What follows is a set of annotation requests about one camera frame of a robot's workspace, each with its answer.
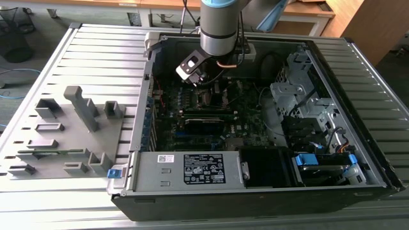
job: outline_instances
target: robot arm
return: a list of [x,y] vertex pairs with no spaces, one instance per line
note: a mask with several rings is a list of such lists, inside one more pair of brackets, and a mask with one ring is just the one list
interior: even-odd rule
[[176,72],[193,85],[203,82],[199,69],[210,57],[229,55],[236,47],[240,12],[244,23],[257,30],[270,31],[277,23],[288,0],[201,0],[201,49],[179,65]]

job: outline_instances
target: green circuit board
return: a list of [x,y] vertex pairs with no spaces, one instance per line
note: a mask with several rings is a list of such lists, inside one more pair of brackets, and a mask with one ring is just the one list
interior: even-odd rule
[[250,80],[222,80],[204,89],[163,80],[155,90],[157,151],[216,151],[269,145],[260,90]]

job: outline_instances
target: black wastebasket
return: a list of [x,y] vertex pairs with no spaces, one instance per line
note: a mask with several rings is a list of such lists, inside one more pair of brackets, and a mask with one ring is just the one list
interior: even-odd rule
[[32,23],[29,12],[25,8],[12,8],[8,10],[0,10],[0,20],[13,22],[23,34],[29,34],[36,30]]
[[32,54],[33,51],[16,24],[11,21],[0,20],[0,56],[8,62],[19,63],[27,61]]

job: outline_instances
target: slotted metal surface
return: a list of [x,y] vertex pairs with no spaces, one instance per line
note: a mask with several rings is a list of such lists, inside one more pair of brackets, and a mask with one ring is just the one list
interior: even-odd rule
[[[116,161],[125,163],[145,62],[143,41],[148,31],[177,32],[173,29],[89,24],[84,24],[80,29],[68,30],[3,134],[0,149],[5,141],[17,138],[13,130],[20,131],[33,121],[29,115],[36,114],[32,107],[41,94],[68,103],[63,98],[63,89],[67,85],[80,85],[84,97],[92,97],[95,104],[116,100],[127,105]],[[408,183],[408,112],[356,47],[342,39],[249,35],[316,42],[396,172]],[[8,157],[5,161],[15,160],[13,153],[1,152],[1,158],[4,157]],[[378,219],[409,217],[409,190],[405,190],[378,201],[362,202],[336,213],[320,215],[136,223],[128,220],[111,202],[105,191],[107,182],[105,178],[9,181],[5,176],[0,176],[0,224],[7,226],[9,223],[16,228],[16,220],[20,220],[20,224],[28,222],[27,227],[40,229],[217,229],[294,223],[304,223],[306,226],[305,223],[341,221],[342,226],[356,228],[357,225],[349,224],[349,220],[370,220],[365,222],[368,226]],[[336,226],[326,224],[328,229]]]

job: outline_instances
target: gray carpet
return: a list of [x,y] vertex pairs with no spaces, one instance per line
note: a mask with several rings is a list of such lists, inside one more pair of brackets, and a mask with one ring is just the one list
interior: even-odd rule
[[[105,11],[68,11],[59,10],[57,19],[52,19],[45,9],[32,9],[32,21],[36,26],[36,32],[25,35],[27,41],[35,50],[35,56],[31,60],[12,64],[0,57],[0,68],[16,69],[31,68],[41,70],[52,52],[64,36],[67,28],[72,22],[129,25],[128,15],[125,13]],[[153,25],[157,27],[179,27],[180,16],[175,15],[167,18],[168,23],[160,22],[160,17],[153,15]],[[185,28],[195,28],[192,19],[187,17]],[[397,58],[393,54],[388,54],[380,62],[377,69],[390,84],[396,93],[401,97],[406,105],[409,105],[408,93],[408,76],[409,76],[409,54]],[[7,83],[7,87],[0,89],[0,95],[19,97],[27,94],[37,74],[35,72],[9,72],[0,75],[0,79]],[[0,124],[7,125],[23,99],[0,98]]]

